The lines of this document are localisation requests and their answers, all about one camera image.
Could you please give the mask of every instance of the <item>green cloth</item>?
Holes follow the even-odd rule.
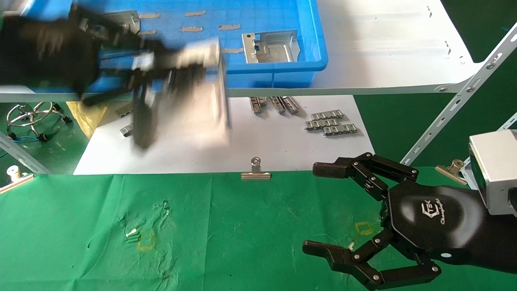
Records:
[[[432,168],[419,182],[452,184]],[[310,172],[37,176],[0,195],[0,290],[364,290],[302,253],[306,239],[353,248],[380,203],[351,180]],[[126,234],[138,230],[135,238]],[[379,269],[413,265],[388,247]],[[414,290],[513,289],[517,277],[439,263]]]

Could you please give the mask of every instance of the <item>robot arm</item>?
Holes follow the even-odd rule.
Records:
[[[388,189],[374,173],[399,182]],[[316,163],[318,177],[352,178],[382,202],[381,226],[372,240],[355,251],[305,241],[304,253],[326,258],[334,271],[349,273],[370,290],[427,283],[440,273],[432,260],[517,273],[514,250],[517,219],[489,215],[477,191],[416,183],[416,169],[365,153]],[[368,260],[392,245],[416,266],[377,271]]]

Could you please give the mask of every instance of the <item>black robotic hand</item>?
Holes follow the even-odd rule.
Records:
[[[74,21],[7,16],[0,30],[0,84],[65,87],[81,96],[100,75],[99,51]]]

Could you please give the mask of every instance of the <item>green floor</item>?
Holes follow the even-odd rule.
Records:
[[[442,2],[477,62],[485,59],[517,21],[515,0]],[[445,165],[455,158],[465,158],[468,136],[496,130],[517,111],[516,78],[517,53],[513,53],[436,136],[413,165]],[[453,94],[355,97],[377,154],[400,161]],[[0,118],[5,119],[12,106],[13,104],[1,104]],[[54,134],[53,139],[45,144],[34,142],[23,146],[53,173],[73,173],[88,142],[79,127],[75,123],[64,125],[58,117],[52,117],[38,128],[47,134]],[[24,132],[22,130],[17,134],[22,135]],[[7,169],[13,164],[17,162],[10,156],[0,158],[0,169]],[[6,178],[6,175],[0,173],[0,179],[2,177]]]

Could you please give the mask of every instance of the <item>blue bin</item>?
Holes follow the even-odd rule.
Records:
[[[27,15],[46,20],[66,17],[71,3],[71,0],[35,0]],[[95,11],[160,13],[157,19],[143,19],[141,28],[157,30],[157,36],[166,44],[217,36],[222,49],[235,49],[242,48],[243,33],[298,30],[297,62],[247,64],[243,53],[224,54],[230,88],[307,88],[316,72],[325,69],[328,63],[316,0],[78,0],[78,3]],[[202,10],[206,11],[204,15],[185,17],[185,12]],[[220,25],[234,24],[240,24],[241,28],[219,30]],[[203,31],[182,32],[181,27],[186,26],[201,26]],[[94,84],[90,91],[104,91],[116,82],[106,79]]]

